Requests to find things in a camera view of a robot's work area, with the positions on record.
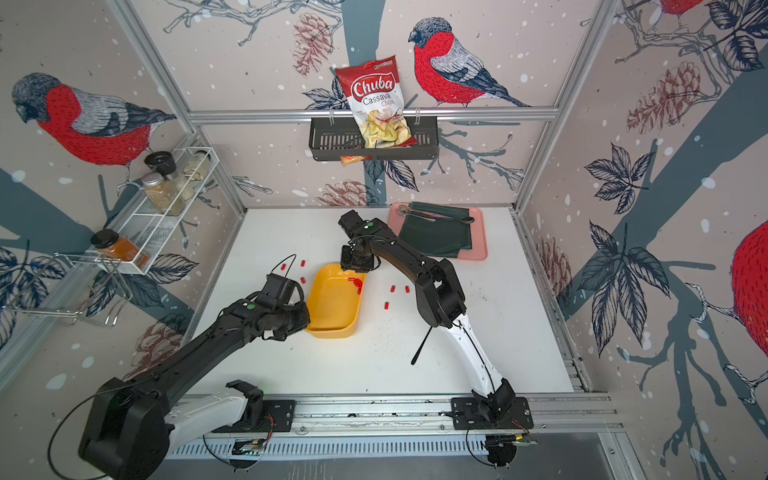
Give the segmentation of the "yellow plastic storage tray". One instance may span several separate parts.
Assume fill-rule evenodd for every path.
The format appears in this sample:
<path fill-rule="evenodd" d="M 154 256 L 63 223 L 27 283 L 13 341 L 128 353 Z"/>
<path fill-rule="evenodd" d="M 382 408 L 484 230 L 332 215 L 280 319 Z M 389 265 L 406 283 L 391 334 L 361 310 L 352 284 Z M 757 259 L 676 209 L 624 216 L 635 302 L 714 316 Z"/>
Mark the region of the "yellow plastic storage tray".
<path fill-rule="evenodd" d="M 307 300 L 307 331 L 314 337 L 343 339 L 356 332 L 363 291 L 357 294 L 350 277 L 363 279 L 365 286 L 365 273 L 344 271 L 339 264 L 328 264 L 318 271 Z"/>

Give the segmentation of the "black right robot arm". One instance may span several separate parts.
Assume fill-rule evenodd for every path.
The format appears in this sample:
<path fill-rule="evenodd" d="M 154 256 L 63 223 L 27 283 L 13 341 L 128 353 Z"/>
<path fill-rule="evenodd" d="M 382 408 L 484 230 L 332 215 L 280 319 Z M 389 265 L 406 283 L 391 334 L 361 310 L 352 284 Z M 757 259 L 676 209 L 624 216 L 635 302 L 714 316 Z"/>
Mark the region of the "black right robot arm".
<path fill-rule="evenodd" d="M 378 218 L 344 213 L 339 226 L 348 237 L 340 265 L 345 271 L 368 273 L 385 260 L 413 284 L 416 306 L 430 328 L 452 341 L 470 379 L 478 414 L 488 423 L 500 421 L 516 400 L 509 381 L 490 361 L 467 316 L 466 296 L 453 264 L 434 260 L 411 247 Z"/>

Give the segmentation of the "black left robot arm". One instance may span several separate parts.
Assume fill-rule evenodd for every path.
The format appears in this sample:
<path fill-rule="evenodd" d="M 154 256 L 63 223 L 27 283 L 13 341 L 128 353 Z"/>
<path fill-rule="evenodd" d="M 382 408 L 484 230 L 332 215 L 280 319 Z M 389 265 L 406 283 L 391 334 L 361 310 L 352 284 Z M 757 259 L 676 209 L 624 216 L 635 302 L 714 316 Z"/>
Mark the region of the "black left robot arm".
<path fill-rule="evenodd" d="M 182 397 L 229 355 L 270 331 L 276 341 L 310 323 L 303 301 L 240 299 L 166 361 L 127 381 L 113 378 L 93 399 L 79 457 L 112 479 L 146 479 L 176 448 L 225 426 L 275 428 L 263 392 L 234 380 L 221 393 L 186 404 Z"/>

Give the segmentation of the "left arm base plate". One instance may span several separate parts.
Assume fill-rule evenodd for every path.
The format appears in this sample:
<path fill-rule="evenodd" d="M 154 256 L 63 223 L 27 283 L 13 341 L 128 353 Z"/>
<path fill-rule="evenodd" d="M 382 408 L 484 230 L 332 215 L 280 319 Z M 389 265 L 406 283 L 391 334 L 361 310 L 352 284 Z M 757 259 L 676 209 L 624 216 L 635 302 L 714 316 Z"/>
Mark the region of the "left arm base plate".
<path fill-rule="evenodd" d="M 249 399 L 241 418 L 233 425 L 222 426 L 213 433 L 284 433 L 291 430 L 296 401 Z"/>

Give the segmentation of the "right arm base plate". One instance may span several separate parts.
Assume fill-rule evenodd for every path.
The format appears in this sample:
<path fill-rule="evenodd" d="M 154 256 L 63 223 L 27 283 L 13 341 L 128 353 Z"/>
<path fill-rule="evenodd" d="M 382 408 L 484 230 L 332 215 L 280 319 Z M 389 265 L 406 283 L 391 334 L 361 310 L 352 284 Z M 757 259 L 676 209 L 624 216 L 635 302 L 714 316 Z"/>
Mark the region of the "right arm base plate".
<path fill-rule="evenodd" d="M 516 397 L 505 412 L 482 405 L 474 397 L 452 397 L 450 415 L 455 430 L 530 430 L 534 427 L 528 399 Z"/>

